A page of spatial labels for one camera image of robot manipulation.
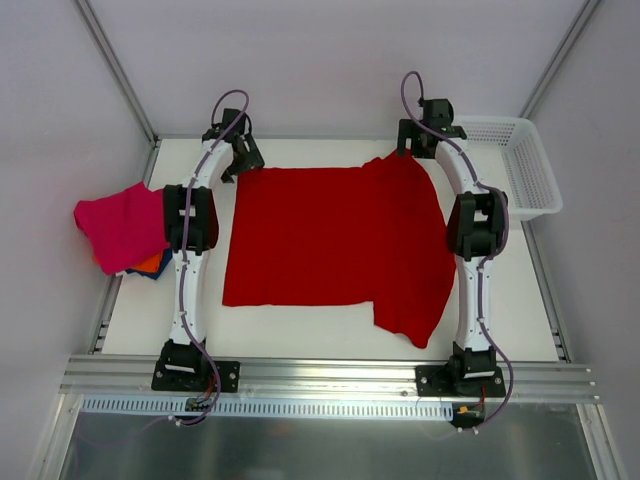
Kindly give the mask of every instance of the red cloth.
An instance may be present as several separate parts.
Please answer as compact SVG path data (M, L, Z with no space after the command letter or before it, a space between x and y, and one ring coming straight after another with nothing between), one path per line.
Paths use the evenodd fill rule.
M362 168L248 172L223 304L373 301L377 326L424 348L455 274L445 232L429 176L408 154Z

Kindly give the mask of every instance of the black mounting bracket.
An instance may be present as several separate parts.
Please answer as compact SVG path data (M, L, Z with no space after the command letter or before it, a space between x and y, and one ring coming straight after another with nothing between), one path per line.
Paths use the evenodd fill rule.
M415 368L416 390L419 397L477 397L482 396L485 387L486 398L504 398L507 394L500 367L496 367L491 377L463 380L455 383L447 365L418 365Z
M418 105L422 107L420 123L425 127L447 138L467 139L464 129L453 125L453 105L448 99L424 100L421 98ZM414 158L435 158L440 139L422 130L413 120L402 119L398 123L398 155L404 154L407 140L411 140L411 155Z
M253 125L251 118L246 113L235 108L225 108L222 112L222 122L214 123L211 128L202 135L202 141L215 140L222 135L222 132L231 125L236 117L242 118L236 123L233 129L224 137L224 141L233 147L233 162L222 174L224 183L233 183L232 175L240 175L249 170L256 170L264 167L264 159L253 138Z
M454 342L446 364L418 365L415 373L420 397L503 398L507 394L493 347L474 352Z
M237 393L240 384L240 362L216 360L220 373L220 391ZM151 390L157 392L198 392L209 387L213 369L192 343L179 345L172 340L162 347L151 380Z

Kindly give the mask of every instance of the aluminum frame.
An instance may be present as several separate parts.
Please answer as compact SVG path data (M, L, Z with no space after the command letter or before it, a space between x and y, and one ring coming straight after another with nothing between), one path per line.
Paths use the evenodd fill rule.
M234 358L241 363L238 397L415 402L415 367L442 362ZM62 393L156 394L151 390L156 357L74 355ZM598 404L600 395L586 365L515 362L514 403ZM477 400L440 397L434 400ZM501 399L487 399L500 402Z
M158 137L140 104L127 75L91 7L89 0L72 0L82 22L105 60L132 115L152 145L144 179L148 183L158 153ZM554 52L535 88L526 101L521 116L531 117L550 88L568 55L580 39L603 0L585 0ZM544 261L530 224L523 224L529 251L551 325L559 339L560 359L570 362L571 347L566 328L557 310L553 285L545 275ZM111 279L105 290L100 314L96 319L94 341L89 351L99 346L106 332L115 304L119 281ZM356 398L374 400L416 401L413 369L417 364L438 362L358 362L341 360L269 360L239 359L242 383L239 395L254 398ZM71 434L84 398L83 393L135 393L154 395L150 378L155 358L120 355L75 355L69 362L61 392L63 399L56 413L55 428L43 459L38 478L58 478L69 448ZM515 363L517 383L515 403L575 403L583 424L592 462L598 478L626 479L622 463L613 443L604 415L597 385L591 369L571 363Z

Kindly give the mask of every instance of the orange cloth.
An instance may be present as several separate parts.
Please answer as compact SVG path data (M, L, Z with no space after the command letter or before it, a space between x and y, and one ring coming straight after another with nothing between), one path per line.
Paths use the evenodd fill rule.
M140 262L137 265L134 265L133 267L130 267L132 270L137 270L139 272L145 272L145 273L156 273L158 270L160 270L160 265L162 264L162 255L164 254L164 251L154 255L151 258L147 258L144 262ZM93 262L98 264L98 259L96 258L96 256L93 256Z

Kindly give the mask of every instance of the pink cloth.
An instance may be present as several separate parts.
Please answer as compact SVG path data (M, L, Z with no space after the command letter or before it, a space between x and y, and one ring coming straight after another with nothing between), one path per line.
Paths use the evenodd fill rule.
M162 190L152 192L142 183L110 197L82 200L73 216L107 275L133 267L169 246L164 238Z

